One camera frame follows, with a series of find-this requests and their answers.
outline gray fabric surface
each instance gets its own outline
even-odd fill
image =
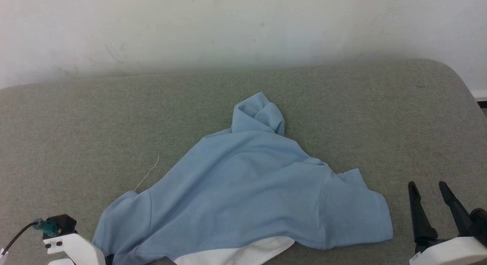
[[[456,229],[439,180],[467,210],[487,208],[487,119],[438,62],[101,78],[0,90],[0,244],[34,218],[61,213],[91,239],[103,209],[135,188],[158,152],[141,190],[201,137],[229,127],[233,106],[259,91],[304,151],[336,173],[360,168],[367,186],[386,197],[395,232],[392,241],[330,251],[294,244],[268,264],[407,264],[410,180],[442,237]],[[12,246],[8,265],[52,259],[31,229]]]

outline white fabric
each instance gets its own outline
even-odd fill
[[[277,236],[261,239],[243,248],[214,249],[192,253],[174,260],[177,265],[261,265],[294,244],[294,240]]]

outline light blue fabric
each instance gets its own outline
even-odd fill
[[[308,156],[258,93],[235,106],[231,128],[204,137],[150,189],[115,200],[93,243],[115,254],[114,265],[142,265],[274,236],[329,249],[392,239],[393,228],[358,169],[336,175]]]

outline black cable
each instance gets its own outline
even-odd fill
[[[21,229],[21,231],[18,232],[17,235],[14,236],[14,238],[10,241],[10,243],[7,245],[7,247],[5,247],[5,250],[3,250],[2,255],[5,255],[5,253],[7,253],[10,246],[12,246],[12,244],[14,244],[14,242],[19,238],[19,236],[21,236],[21,234],[23,234],[23,232],[25,232],[27,229],[29,229],[30,227],[37,225],[37,224],[38,224],[38,222],[29,223],[26,227]]]

